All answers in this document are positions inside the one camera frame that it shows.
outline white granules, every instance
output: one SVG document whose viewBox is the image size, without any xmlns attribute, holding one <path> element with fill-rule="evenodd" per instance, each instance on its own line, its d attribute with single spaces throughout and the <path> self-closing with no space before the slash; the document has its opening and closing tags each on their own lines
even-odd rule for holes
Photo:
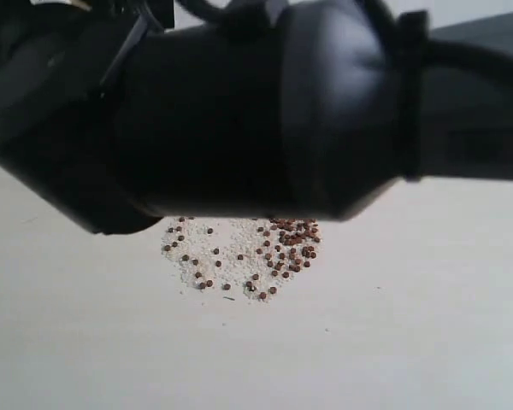
<svg viewBox="0 0 513 410">
<path fill-rule="evenodd" d="M 250 299 L 276 297 L 310 268 L 321 244 L 315 220 L 168 217 L 164 224 L 162 253 L 178 264 L 182 282 L 225 297 L 240 290 Z"/>
</svg>

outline white powder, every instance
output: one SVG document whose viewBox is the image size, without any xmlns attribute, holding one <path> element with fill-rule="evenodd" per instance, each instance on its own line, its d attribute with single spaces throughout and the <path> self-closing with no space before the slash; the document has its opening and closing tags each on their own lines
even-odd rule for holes
<svg viewBox="0 0 513 410">
<path fill-rule="evenodd" d="M 289 249 L 297 250 L 298 258 L 303 261 L 312 259 L 301 256 L 303 246 L 314 246 L 315 252 L 318 252 L 319 243 L 301 243 L 294 246 L 283 246 L 280 244 L 280 230 L 271 230 L 272 222 L 269 220 L 250 220 L 250 219 L 217 219 L 217 218 L 195 218 L 193 220 L 185 218 L 180 221 L 180 217 L 168 217 L 164 220 L 166 232 L 162 239 L 162 249 L 166 245 L 172 245 L 173 242 L 178 244 L 169 251 L 163 250 L 163 254 L 172 262 L 180 267 L 180 279 L 191 288 L 197 289 L 202 282 L 208 280 L 213 281 L 212 289 L 206 288 L 202 292 L 218 290 L 221 296 L 235 297 L 241 291 L 250 299 L 259 299 L 261 292 L 267 293 L 266 300 L 270 300 L 277 295 L 270 295 L 269 289 L 275 287 L 279 289 L 282 285 L 292 280 L 295 272 L 288 271 L 289 261 L 285 259 L 286 264 L 279 270 L 278 276 L 272 276 L 273 267 L 268 266 L 268 260 L 265 259 L 266 254 L 273 256 L 274 265 L 279 261 L 279 252 L 274 248 L 275 245 L 281 246 L 281 251 L 287 256 Z M 270 235 L 265 237 L 263 232 L 258 231 L 259 227 L 263 227 L 264 231 L 269 231 Z M 213 229 L 212 233 L 208 233 L 208 229 Z M 179 236 L 183 236 L 184 240 L 179 240 Z M 264 242 L 270 241 L 270 245 L 264 246 Z M 213 249 L 218 248 L 220 253 L 214 255 Z M 261 249 L 262 254 L 257 254 L 256 250 Z M 182 257 L 188 255 L 188 261 L 183 261 Z M 243 260 L 238 260 L 238 255 L 243 256 Z M 194 265 L 193 261 L 198 260 L 198 264 Z M 220 261 L 221 266 L 216 266 L 216 262 Z M 283 278 L 283 272 L 289 272 L 289 278 Z M 196 278 L 196 273 L 202 273 L 201 278 Z M 258 280 L 251 277 L 254 274 L 259 275 Z M 246 286 L 246 282 L 251 281 L 255 286 L 254 291 L 250 291 Z M 230 284 L 230 290 L 224 290 L 224 284 Z"/>
</svg>

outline white table surface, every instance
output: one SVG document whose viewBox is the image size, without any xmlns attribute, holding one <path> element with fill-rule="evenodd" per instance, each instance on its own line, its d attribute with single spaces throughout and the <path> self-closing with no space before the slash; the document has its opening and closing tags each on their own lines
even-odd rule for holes
<svg viewBox="0 0 513 410">
<path fill-rule="evenodd" d="M 323 229 L 273 303 L 181 295 L 162 225 L 92 237 L 0 170 L 0 409 L 513 409 L 513 184 L 398 184 Z"/>
</svg>

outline white background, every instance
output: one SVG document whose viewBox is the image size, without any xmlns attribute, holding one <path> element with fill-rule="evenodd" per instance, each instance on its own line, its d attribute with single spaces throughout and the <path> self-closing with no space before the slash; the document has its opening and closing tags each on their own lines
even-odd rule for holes
<svg viewBox="0 0 513 410">
<path fill-rule="evenodd" d="M 513 184 L 400 183 L 323 229 L 273 303 L 181 295 L 162 225 L 92 237 L 0 170 L 0 409 L 513 409 Z"/>
</svg>

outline pile of seeds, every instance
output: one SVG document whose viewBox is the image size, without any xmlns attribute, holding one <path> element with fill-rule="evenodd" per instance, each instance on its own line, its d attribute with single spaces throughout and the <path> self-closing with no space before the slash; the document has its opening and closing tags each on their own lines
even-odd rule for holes
<svg viewBox="0 0 513 410">
<path fill-rule="evenodd" d="M 228 296 L 241 289 L 267 301 L 319 252 L 315 220 L 167 218 L 162 252 L 180 266 L 180 278 L 201 291 Z"/>
</svg>

